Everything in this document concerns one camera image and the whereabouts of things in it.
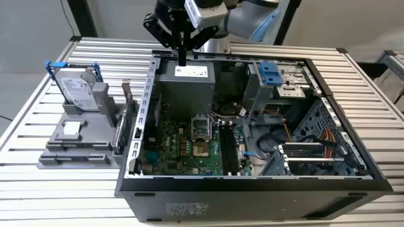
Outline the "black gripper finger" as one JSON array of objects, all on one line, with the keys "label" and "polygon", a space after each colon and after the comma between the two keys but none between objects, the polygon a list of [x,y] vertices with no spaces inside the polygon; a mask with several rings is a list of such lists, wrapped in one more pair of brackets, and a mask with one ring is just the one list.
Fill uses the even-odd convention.
[{"label": "black gripper finger", "polygon": [[159,18],[155,13],[149,13],[145,15],[143,26],[160,42],[160,44],[177,52],[177,60],[179,66],[183,66],[183,45],[181,45],[181,36],[180,31],[176,26],[175,18],[168,18],[171,24],[171,33],[165,31],[165,29],[159,24]]},{"label": "black gripper finger", "polygon": [[187,66],[187,52],[199,49],[204,43],[217,33],[217,27],[204,28],[193,37],[191,37],[191,30],[184,31],[181,44],[181,66]]}]

